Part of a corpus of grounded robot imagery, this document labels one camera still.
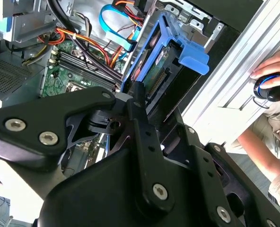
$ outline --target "yellow wire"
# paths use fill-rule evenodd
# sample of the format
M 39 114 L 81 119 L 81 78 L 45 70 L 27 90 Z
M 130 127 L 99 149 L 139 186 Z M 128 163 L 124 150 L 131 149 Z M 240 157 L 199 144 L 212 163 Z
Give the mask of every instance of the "yellow wire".
M 142 27 L 141 25 L 138 25 L 136 21 L 134 21 L 131 17 L 129 17 L 129 19 L 135 24 L 137 25 L 138 27 Z
M 46 48 L 47 48 L 47 46 L 44 46 L 44 47 L 38 52 L 38 54 L 35 55 L 34 58 L 40 56 L 40 55 L 45 51 Z
M 39 57 L 46 49 L 47 49 L 47 46 L 44 46 L 44 47 L 38 52 L 38 54 L 36 54 L 36 55 L 35 55 L 34 57 L 32 57 L 32 58 L 37 58 L 37 57 Z M 26 60 L 26 61 L 24 61 L 24 62 L 22 63 L 22 65 L 26 65 L 26 64 L 28 64 L 30 61 L 31 61 L 31 60 Z

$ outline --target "screw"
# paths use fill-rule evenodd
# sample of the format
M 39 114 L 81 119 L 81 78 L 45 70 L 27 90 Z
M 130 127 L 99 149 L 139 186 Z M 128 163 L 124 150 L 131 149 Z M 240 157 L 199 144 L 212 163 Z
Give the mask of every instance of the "screw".
M 137 107 L 141 107 L 141 104 L 140 104 L 140 103 L 134 102 L 134 104 L 135 104 Z
M 52 131 L 45 131 L 39 135 L 39 140 L 44 145 L 52 146 L 58 142 L 58 136 Z
M 270 226 L 270 227 L 277 227 L 271 220 L 267 219 L 267 224 Z
M 154 184 L 153 192 L 159 199 L 161 200 L 167 199 L 167 190 L 163 185 L 159 183 Z
M 229 223 L 231 221 L 229 213 L 223 207 L 217 207 L 217 213 L 224 222 Z
M 194 130 L 193 128 L 191 128 L 191 127 L 188 128 L 188 131 L 189 131 L 190 133 L 192 133 L 192 134 L 195 134 L 195 130 Z
M 6 121 L 5 126 L 10 131 L 22 131 L 26 128 L 26 124 L 20 119 L 9 119 Z
M 214 149 L 217 151 L 217 152 L 220 152 L 221 149 L 217 146 L 217 145 L 214 145 Z
M 105 93 L 105 92 L 102 92 L 102 95 L 103 95 L 105 98 L 110 98 L 110 97 L 111 97 L 108 93 Z

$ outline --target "finger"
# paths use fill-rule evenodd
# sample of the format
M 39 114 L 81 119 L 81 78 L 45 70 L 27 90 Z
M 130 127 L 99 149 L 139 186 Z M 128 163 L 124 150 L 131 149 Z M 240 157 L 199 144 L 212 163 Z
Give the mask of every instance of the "finger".
M 260 78 L 272 73 L 280 72 L 280 62 L 268 65 L 256 72 L 254 72 L 250 77 L 253 79 Z
M 267 88 L 276 87 L 279 85 L 280 85 L 280 76 L 266 81 L 265 83 L 260 85 L 260 88 L 267 89 Z
M 277 63 L 277 62 L 280 62 L 280 51 L 277 52 L 276 54 L 274 54 L 271 58 L 267 59 L 266 61 L 264 61 L 262 64 L 260 64 L 255 70 L 254 72 L 257 72 L 258 70 L 268 66 L 268 65 L 271 65 L 271 64 L 274 64 L 274 63 Z

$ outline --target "orange wire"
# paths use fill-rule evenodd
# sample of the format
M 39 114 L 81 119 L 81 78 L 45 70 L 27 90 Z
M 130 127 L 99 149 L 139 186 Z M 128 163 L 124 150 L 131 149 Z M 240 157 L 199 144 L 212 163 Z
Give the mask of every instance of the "orange wire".
M 113 60 L 112 60 L 112 63 L 111 63 L 111 67 L 113 67 L 114 63 L 116 62 L 117 58 L 119 57 L 121 51 L 122 51 L 123 47 L 120 47 L 118 52 L 116 53 L 116 55 L 114 56 Z
M 110 59 L 107 55 L 107 53 L 105 52 L 105 50 L 97 43 L 95 42 L 94 40 L 92 40 L 91 38 L 88 38 L 88 37 L 85 37 L 83 35 L 79 35 L 79 34 L 75 34 L 73 32 L 70 32 L 68 30 L 65 30 L 65 29 L 62 29 L 62 28 L 57 28 L 56 29 L 58 32 L 63 32 L 63 33 L 66 33 L 66 34 L 69 34 L 69 35 L 72 35 L 72 36 L 75 36 L 79 39 L 82 39 L 84 41 L 87 41 L 88 43 L 94 45 L 95 47 L 97 47 L 99 49 L 99 51 L 104 55 L 104 58 L 105 58 L 105 62 L 107 65 L 109 65 L 110 63 Z
M 118 1 L 118 2 L 116 2 L 116 4 L 115 5 L 119 5 L 120 3 L 126 3 L 126 4 L 134 4 L 134 2 L 131 2 L 131 1 Z
M 56 41 L 50 41 L 48 44 L 49 45 L 57 45 L 61 44 L 65 40 L 65 34 L 63 32 L 58 32 L 60 34 L 60 38 Z M 40 36 L 37 37 L 42 43 L 44 43 L 44 40 L 40 38 Z
M 130 38 L 132 38 L 132 36 L 133 36 L 133 33 L 131 33 L 131 34 L 129 35 L 129 37 L 127 37 L 127 38 L 130 39 Z M 113 56 L 112 56 L 112 63 L 111 63 L 111 65 L 110 65 L 110 67 L 113 67 L 113 65 L 114 65 L 114 63 L 116 62 L 117 58 L 119 57 L 119 55 L 120 55 L 122 49 L 123 49 L 123 47 L 118 47 L 118 48 L 117 48 L 117 50 L 116 50 L 116 52 L 115 52 L 116 54 L 114 53 L 115 56 L 114 56 L 114 54 L 113 54 Z

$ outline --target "red wire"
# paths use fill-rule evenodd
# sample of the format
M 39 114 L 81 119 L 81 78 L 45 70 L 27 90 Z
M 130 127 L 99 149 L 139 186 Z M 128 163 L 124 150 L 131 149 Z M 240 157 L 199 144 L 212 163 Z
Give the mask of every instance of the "red wire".
M 136 20 L 143 21 L 143 18 L 140 18 L 140 17 L 136 16 L 128 6 L 125 6 L 125 9 L 127 10 L 127 12 L 125 12 L 127 15 L 129 15 L 130 17 L 132 17 Z

